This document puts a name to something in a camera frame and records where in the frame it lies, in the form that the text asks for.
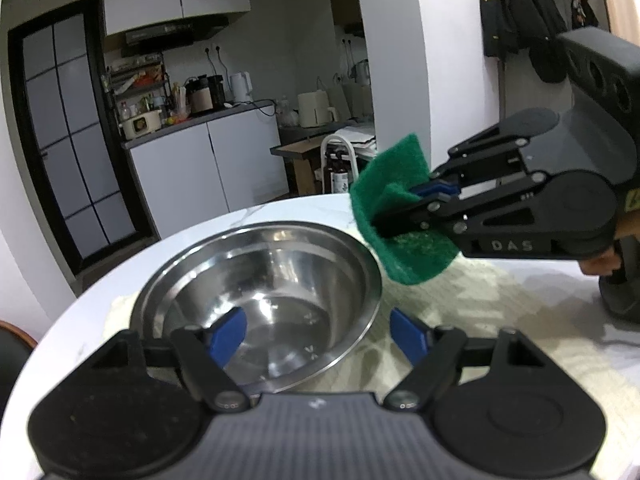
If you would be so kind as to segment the person's right hand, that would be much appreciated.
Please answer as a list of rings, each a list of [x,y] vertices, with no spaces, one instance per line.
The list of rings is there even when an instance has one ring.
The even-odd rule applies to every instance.
[[[622,267],[622,258],[614,247],[608,248],[600,256],[578,262],[579,269],[588,276],[610,276]]]

